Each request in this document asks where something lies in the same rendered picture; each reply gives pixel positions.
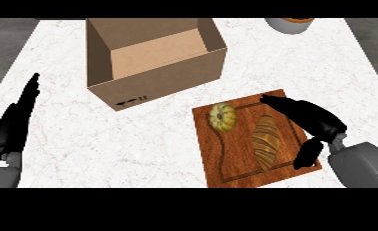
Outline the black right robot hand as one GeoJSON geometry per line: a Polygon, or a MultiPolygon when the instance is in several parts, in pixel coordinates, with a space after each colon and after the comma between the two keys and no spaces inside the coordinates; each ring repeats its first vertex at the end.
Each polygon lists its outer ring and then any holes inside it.
{"type": "Polygon", "coordinates": [[[280,112],[312,136],[302,143],[293,160],[295,170],[311,167],[323,149],[321,143],[333,144],[343,139],[346,125],[326,109],[308,101],[262,95],[259,102],[280,112]]]}

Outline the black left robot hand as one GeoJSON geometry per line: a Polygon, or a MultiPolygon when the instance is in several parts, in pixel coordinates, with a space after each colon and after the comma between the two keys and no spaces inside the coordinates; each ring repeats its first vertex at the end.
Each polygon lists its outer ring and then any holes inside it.
{"type": "Polygon", "coordinates": [[[8,105],[0,117],[0,156],[23,151],[29,117],[39,94],[38,77],[39,74],[35,73],[26,82],[17,102],[8,105]]]}

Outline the golden brown striped croissant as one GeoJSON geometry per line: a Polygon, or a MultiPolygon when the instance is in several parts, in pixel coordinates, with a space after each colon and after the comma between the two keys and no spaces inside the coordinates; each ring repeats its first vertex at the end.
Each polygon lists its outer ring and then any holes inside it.
{"type": "Polygon", "coordinates": [[[256,122],[250,139],[256,163],[261,170],[268,172],[280,149],[277,126],[268,114],[264,114],[256,122]]]}

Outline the brown wooden cutting board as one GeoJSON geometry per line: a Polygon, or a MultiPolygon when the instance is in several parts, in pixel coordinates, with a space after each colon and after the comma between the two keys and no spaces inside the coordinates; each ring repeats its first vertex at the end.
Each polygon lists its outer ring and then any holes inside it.
{"type": "Polygon", "coordinates": [[[258,187],[321,169],[320,163],[293,169],[293,160],[307,137],[287,117],[259,102],[261,94],[227,100],[237,115],[234,128],[222,133],[212,129],[212,104],[193,108],[197,143],[208,187],[258,187]],[[264,114],[270,114],[280,138],[280,148],[268,172],[253,157],[252,131],[264,114]]]}

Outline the open brown cardboard box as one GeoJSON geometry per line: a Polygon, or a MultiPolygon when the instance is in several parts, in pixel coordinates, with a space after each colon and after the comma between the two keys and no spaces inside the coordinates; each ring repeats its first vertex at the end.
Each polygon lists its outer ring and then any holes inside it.
{"type": "Polygon", "coordinates": [[[227,46],[209,18],[88,18],[87,89],[116,111],[216,80],[227,46]]]}

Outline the small yellow round squash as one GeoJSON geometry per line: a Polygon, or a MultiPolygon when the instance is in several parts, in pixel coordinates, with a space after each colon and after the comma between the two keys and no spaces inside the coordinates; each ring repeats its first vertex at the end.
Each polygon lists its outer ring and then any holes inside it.
{"type": "Polygon", "coordinates": [[[236,110],[227,102],[212,105],[209,111],[209,124],[216,131],[228,132],[234,128],[236,119],[236,110]]]}

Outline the grey round pot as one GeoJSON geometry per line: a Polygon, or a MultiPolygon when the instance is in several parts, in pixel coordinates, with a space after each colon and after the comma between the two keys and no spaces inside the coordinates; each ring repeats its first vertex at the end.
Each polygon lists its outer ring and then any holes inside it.
{"type": "Polygon", "coordinates": [[[277,32],[295,35],[307,30],[312,18],[265,18],[265,22],[277,32]]]}

